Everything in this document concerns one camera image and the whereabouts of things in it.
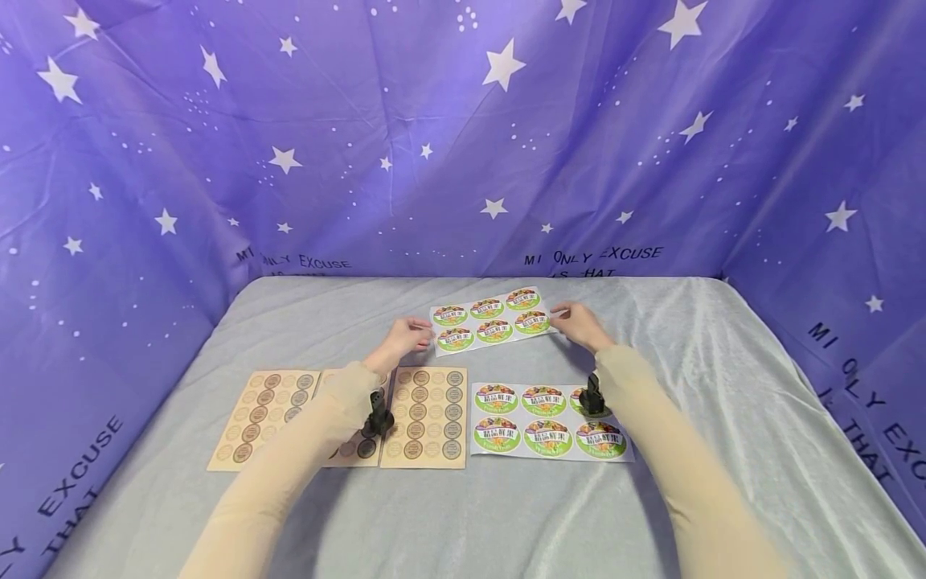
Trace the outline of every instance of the brown round sticker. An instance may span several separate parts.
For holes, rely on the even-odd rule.
[[[216,458],[219,460],[228,460],[232,452],[234,452],[234,447],[232,445],[225,445],[216,451]]]
[[[444,457],[448,460],[458,459],[462,449],[456,440],[448,440],[444,443]]]
[[[246,442],[236,449],[234,449],[234,454],[231,455],[231,459],[239,464],[251,458],[251,453],[254,452],[254,447],[247,444]]]
[[[315,376],[312,374],[303,374],[299,376],[299,379],[295,381],[295,387],[300,390],[306,390],[312,387],[312,384],[315,383]]]
[[[260,426],[256,424],[248,424],[245,426],[244,430],[241,432],[241,439],[245,442],[254,442],[257,440],[257,437],[260,435]]]
[[[427,415],[428,409],[424,408],[423,404],[416,404],[408,410],[408,416],[410,416],[413,421],[419,421]]]
[[[449,420],[458,421],[461,416],[463,416],[463,409],[459,404],[451,404],[447,407],[447,410],[444,411],[444,416]]]
[[[444,436],[454,440],[463,432],[463,427],[460,426],[459,422],[448,422],[444,427]]]
[[[421,443],[417,440],[409,440],[406,442],[405,453],[407,459],[416,459],[421,456],[421,451],[424,448],[421,446]]]
[[[463,399],[463,391],[454,386],[453,388],[447,389],[447,400],[456,404]]]
[[[411,391],[411,399],[416,402],[424,402],[428,399],[428,389],[424,386],[419,386]]]
[[[293,397],[290,398],[290,403],[293,406],[302,406],[308,400],[308,392],[305,390],[296,390],[293,392]]]
[[[268,410],[266,406],[258,406],[257,408],[251,410],[251,416],[250,416],[251,422],[253,422],[254,424],[257,424],[258,422],[267,418],[267,413],[268,413]]]
[[[272,390],[261,390],[260,394],[257,395],[257,404],[259,404],[260,406],[267,406],[272,401],[273,401],[273,391]]]
[[[412,422],[408,425],[406,434],[408,434],[408,438],[411,438],[412,440],[418,440],[424,436],[424,424],[421,422]]]
[[[289,422],[290,420],[295,418],[295,415],[298,414],[299,412],[302,412],[302,409],[299,408],[298,406],[294,406],[286,410],[286,414],[283,415],[283,421]]]

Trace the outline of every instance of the purple backdrop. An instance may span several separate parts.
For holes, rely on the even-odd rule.
[[[924,25],[919,0],[5,3],[0,577],[47,567],[279,274],[729,278],[926,535]]]

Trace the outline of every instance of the arm sleeve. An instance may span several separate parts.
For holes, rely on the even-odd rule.
[[[263,577],[290,509],[325,460],[363,427],[379,381],[352,362],[259,449],[212,511],[180,578]]]
[[[632,348],[611,346],[595,361],[607,405],[646,459],[669,510],[682,577],[786,577],[739,489],[646,360]]]

